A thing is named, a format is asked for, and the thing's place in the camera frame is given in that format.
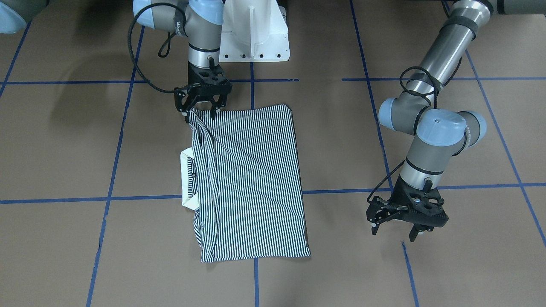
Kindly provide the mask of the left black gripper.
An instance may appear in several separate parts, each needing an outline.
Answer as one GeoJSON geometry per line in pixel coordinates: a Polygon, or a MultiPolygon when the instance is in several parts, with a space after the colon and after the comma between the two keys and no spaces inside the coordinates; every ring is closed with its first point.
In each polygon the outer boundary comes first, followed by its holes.
{"type": "Polygon", "coordinates": [[[424,186],[418,189],[409,185],[400,176],[388,200],[374,196],[366,211],[372,235],[377,234],[381,223],[393,219],[413,223],[408,235],[411,242],[415,242],[423,231],[443,227],[449,217],[443,210],[444,199],[438,189],[432,186],[431,177],[425,177],[424,186]]]}

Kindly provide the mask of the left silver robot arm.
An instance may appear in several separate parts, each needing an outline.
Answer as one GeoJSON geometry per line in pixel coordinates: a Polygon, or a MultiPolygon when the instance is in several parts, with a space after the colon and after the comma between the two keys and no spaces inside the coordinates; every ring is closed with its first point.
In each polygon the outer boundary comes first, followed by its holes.
{"type": "Polygon", "coordinates": [[[443,227],[449,217],[439,193],[439,181],[451,157],[476,145],[486,134],[485,118],[474,111],[441,109],[438,96],[448,85],[470,43],[494,15],[545,14],[543,0],[456,0],[421,64],[409,67],[402,92],[386,99],[378,122],[393,131],[413,136],[400,174],[388,200],[371,193],[367,221],[376,235],[384,222],[409,222],[410,241],[423,232],[443,227]]]}

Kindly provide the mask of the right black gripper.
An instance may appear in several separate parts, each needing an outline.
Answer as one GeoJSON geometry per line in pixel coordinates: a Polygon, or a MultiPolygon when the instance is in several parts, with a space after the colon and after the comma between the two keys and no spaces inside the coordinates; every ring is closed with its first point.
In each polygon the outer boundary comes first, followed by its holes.
{"type": "Polygon", "coordinates": [[[174,89],[175,108],[183,113],[187,124],[191,122],[193,107],[197,103],[210,102],[211,120],[215,120],[221,107],[225,107],[232,84],[224,76],[220,65],[213,68],[200,68],[189,62],[188,85],[174,89]]]}

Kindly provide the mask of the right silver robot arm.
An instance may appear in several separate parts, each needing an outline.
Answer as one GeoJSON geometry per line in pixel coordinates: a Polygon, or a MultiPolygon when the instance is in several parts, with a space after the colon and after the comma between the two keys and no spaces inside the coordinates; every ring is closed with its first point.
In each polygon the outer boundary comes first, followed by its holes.
{"type": "Polygon", "coordinates": [[[122,1],[94,0],[79,21],[75,35],[76,41],[87,45],[97,45],[106,40],[105,36],[117,19],[118,8],[131,6],[133,17],[127,33],[129,57],[136,72],[153,89],[160,93],[172,93],[176,110],[189,122],[191,110],[197,103],[211,104],[209,115],[216,118],[217,110],[227,103],[232,91],[219,64],[221,29],[224,23],[224,2],[221,0],[132,0],[122,1]],[[165,31],[167,38],[158,51],[160,58],[169,55],[171,40],[174,37],[187,37],[188,84],[173,90],[161,89],[154,85],[136,65],[131,43],[132,31],[136,25],[165,31]]]}

